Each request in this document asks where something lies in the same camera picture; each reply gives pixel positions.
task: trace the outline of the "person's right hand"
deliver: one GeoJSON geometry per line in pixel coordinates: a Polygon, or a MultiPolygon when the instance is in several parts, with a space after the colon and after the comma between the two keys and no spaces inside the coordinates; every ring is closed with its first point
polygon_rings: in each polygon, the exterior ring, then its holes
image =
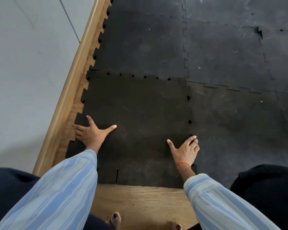
{"type": "Polygon", "coordinates": [[[197,152],[200,150],[200,147],[198,146],[198,140],[196,139],[195,135],[187,139],[179,149],[175,148],[171,140],[168,139],[167,143],[171,149],[175,164],[179,161],[185,161],[189,165],[192,165],[196,158],[197,152]]]}

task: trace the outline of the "orange bracelet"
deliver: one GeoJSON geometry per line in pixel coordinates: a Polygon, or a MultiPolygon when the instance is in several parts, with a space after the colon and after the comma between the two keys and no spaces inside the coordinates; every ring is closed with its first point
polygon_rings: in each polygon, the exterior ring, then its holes
{"type": "Polygon", "coordinates": [[[185,161],[178,161],[178,162],[176,163],[176,169],[177,169],[177,166],[178,166],[180,163],[186,163],[188,166],[190,166],[188,162],[185,162],[185,161]]]}

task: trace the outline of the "shirt sleeve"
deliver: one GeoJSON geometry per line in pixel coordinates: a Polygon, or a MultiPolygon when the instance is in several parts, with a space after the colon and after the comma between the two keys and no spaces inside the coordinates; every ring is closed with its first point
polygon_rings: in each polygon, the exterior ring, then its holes
{"type": "Polygon", "coordinates": [[[97,185],[92,150],[50,169],[0,221],[0,229],[83,229],[97,185]]]}
{"type": "Polygon", "coordinates": [[[279,229],[259,210],[206,174],[187,179],[184,191],[203,229],[279,229]]]}

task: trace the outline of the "wood trim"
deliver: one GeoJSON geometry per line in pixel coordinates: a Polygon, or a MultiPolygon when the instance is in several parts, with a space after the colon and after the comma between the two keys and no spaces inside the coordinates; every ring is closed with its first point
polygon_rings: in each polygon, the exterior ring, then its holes
{"type": "Polygon", "coordinates": [[[98,27],[104,4],[105,0],[95,0],[94,2],[77,53],[65,81],[65,85],[33,169],[33,174],[36,176],[41,177],[53,165],[56,151],[64,134],[69,113],[73,106],[74,98],[84,72],[87,57],[92,48],[93,38],[98,27]]]}

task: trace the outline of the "white wall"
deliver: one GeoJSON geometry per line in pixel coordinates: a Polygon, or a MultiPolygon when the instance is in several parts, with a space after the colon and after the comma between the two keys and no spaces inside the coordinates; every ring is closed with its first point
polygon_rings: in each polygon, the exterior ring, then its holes
{"type": "Polygon", "coordinates": [[[78,45],[59,0],[0,0],[0,167],[32,172],[78,45]]]}
{"type": "Polygon", "coordinates": [[[95,0],[62,0],[69,19],[81,41],[95,0]]]}

